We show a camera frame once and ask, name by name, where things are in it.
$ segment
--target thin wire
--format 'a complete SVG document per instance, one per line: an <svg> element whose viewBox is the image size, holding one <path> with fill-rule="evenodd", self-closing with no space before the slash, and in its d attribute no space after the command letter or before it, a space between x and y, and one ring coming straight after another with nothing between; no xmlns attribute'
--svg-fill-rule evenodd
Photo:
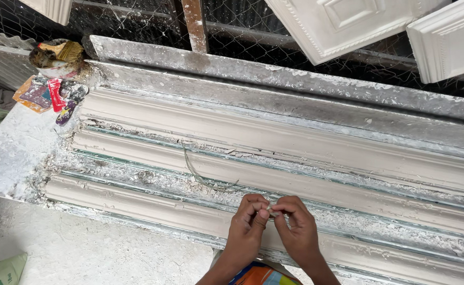
<svg viewBox="0 0 464 285"><path fill-rule="evenodd" d="M195 170L195 168L193 167L193 165L191 164L190 162L190 159L188 158L188 154L186 153L186 147L184 146L184 143L181 144L183 146L183 151L184 151L184 160L186 161L186 167L188 167L188 169L190 170L191 174L193 174L193 176L195 177L196 180L198 180L200 183L202 183L203 185L211 188L211 189L214 189L216 191L219 191L219 192L224 192L224 193L233 193L239 189L235 189L235 190L227 190L228 188L230 187L233 187L235 185L237 185L237 183L239 182L239 179L237 179L237 181L232 184L232 185L228 185L228 186L214 186L214 185L211 185L209 184L208 182L204 181L203 180L203 177L197 173L197 171Z"/></svg>

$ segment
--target brush bristles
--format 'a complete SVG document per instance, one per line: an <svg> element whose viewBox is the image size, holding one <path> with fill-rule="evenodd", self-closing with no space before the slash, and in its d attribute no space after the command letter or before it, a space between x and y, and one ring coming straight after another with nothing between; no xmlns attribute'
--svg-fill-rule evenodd
<svg viewBox="0 0 464 285"><path fill-rule="evenodd" d="M74 61L81 56L83 50L78 42L68 41L56 58L65 62Z"/></svg>

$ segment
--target green plastic bag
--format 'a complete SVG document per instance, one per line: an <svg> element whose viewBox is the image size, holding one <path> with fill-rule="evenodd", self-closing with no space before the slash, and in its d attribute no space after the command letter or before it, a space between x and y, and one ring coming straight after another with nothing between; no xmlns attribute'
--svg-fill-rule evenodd
<svg viewBox="0 0 464 285"><path fill-rule="evenodd" d="M18 285L28 254L20 254L0 262L0 285Z"/></svg>

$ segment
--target hand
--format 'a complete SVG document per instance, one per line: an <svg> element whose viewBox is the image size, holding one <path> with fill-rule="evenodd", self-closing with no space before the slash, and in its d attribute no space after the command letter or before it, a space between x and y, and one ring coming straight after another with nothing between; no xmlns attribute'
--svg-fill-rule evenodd
<svg viewBox="0 0 464 285"><path fill-rule="evenodd" d="M226 263L236 274L258 256L262 233L269 219L268 205L269 201L260 194L242 198L230 223L227 245L217 264Z"/></svg>
<svg viewBox="0 0 464 285"><path fill-rule="evenodd" d="M323 259L318 247L317 224L313 215L297 196L279 198L271 208L289 216L288 223L283 215L274 218L274 224L279 232L286 252L304 270L308 270Z"/></svg>

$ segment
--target concrete floor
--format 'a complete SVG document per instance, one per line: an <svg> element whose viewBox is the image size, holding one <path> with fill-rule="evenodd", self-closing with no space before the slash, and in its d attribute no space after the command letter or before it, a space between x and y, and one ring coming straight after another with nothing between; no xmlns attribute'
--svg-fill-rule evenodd
<svg viewBox="0 0 464 285"><path fill-rule="evenodd" d="M0 198L0 260L22 252L20 285L195 284L213 258L208 246Z"/></svg>

